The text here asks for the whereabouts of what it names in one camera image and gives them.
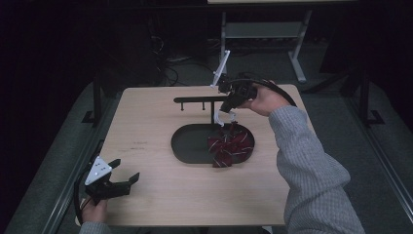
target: person's hand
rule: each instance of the person's hand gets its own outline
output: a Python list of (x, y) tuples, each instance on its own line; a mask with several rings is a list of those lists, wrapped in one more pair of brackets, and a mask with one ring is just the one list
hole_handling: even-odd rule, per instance
[(82, 219), (84, 222), (104, 222), (106, 220), (107, 200), (100, 200), (95, 205), (94, 199), (91, 199), (82, 209)]
[(247, 100), (237, 108), (249, 108), (262, 116), (268, 117), (274, 110), (289, 105), (284, 97), (269, 88), (258, 84), (253, 84), (253, 87), (257, 89), (257, 97)]

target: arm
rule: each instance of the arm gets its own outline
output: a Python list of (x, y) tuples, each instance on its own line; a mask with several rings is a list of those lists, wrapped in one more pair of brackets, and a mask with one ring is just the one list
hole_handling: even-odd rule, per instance
[(110, 234), (109, 227), (104, 223), (106, 220), (107, 200), (101, 200), (97, 205), (89, 198), (82, 209), (82, 219), (80, 234)]
[(307, 115), (277, 93), (255, 87), (257, 98), (240, 108), (268, 116), (276, 135), (277, 167), (290, 187), (284, 211), (288, 233), (364, 233), (343, 189), (350, 175), (325, 154)]

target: gray sleeve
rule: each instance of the gray sleeve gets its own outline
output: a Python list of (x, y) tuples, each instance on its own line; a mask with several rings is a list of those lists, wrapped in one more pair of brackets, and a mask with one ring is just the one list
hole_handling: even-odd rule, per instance
[(277, 167), (290, 187), (284, 211), (288, 233), (364, 233), (343, 190), (350, 175), (324, 152), (305, 112), (285, 106), (269, 121), (280, 149)]
[(111, 234), (109, 227), (103, 222), (84, 222), (79, 234)]

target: red object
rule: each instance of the red object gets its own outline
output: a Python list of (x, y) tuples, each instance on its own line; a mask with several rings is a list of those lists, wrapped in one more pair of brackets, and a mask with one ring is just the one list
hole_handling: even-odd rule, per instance
[(248, 153), (253, 149), (252, 142), (247, 132), (235, 131), (237, 122), (233, 122), (229, 133), (221, 128), (219, 137), (209, 137), (207, 145), (210, 153), (215, 153), (212, 166), (214, 168), (231, 167), (233, 161), (238, 159), (243, 162)]

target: black plate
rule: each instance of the black plate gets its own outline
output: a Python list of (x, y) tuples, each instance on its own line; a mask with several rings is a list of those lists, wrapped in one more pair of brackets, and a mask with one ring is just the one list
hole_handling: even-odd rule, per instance
[[(224, 125), (224, 133), (228, 132), (231, 124)], [(212, 164), (212, 153), (208, 152), (207, 139), (209, 137), (218, 137), (221, 126), (214, 124), (191, 124), (185, 125), (173, 134), (171, 145), (173, 154), (177, 159), (187, 164)], [(255, 139), (251, 131), (246, 127), (237, 124), (235, 131), (243, 131), (248, 133), (248, 138), (251, 141), (251, 146), (255, 145)], [(248, 153), (245, 161), (251, 156), (252, 151)], [(233, 163), (241, 163), (238, 158), (233, 158)]]

